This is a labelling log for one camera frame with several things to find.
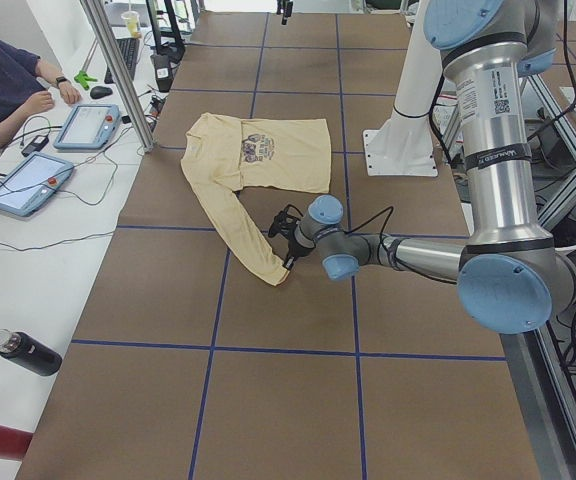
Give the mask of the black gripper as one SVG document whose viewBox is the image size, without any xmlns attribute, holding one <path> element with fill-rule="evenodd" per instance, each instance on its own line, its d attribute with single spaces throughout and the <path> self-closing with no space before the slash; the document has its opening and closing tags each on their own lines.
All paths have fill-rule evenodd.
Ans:
<svg viewBox="0 0 576 480">
<path fill-rule="evenodd" d="M 288 238 L 288 257 L 283 262 L 283 267 L 291 270 L 296 264 L 297 258 L 306 257 L 313 251 L 313 246 L 303 245 L 296 236 L 297 231 L 289 234 Z"/>
<path fill-rule="evenodd" d="M 289 17 L 285 15 L 291 15 L 294 2 L 292 0 L 277 0 L 277 15 L 282 15 L 281 25 L 287 25 Z"/>
</svg>

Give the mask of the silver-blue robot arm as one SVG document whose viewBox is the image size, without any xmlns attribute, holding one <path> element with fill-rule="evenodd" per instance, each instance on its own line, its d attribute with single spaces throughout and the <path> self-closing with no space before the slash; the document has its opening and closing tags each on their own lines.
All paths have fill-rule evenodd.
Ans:
<svg viewBox="0 0 576 480">
<path fill-rule="evenodd" d="M 576 267 L 537 220 L 519 86 L 551 66 L 558 16 L 554 1 L 432 1 L 420 15 L 456 87 L 474 221 L 466 245 L 349 233 L 341 203 L 322 195 L 272 227 L 287 239 L 285 266 L 318 252 L 333 280 L 381 265 L 453 283 L 467 313 L 501 334 L 538 329 L 571 305 Z"/>
</svg>

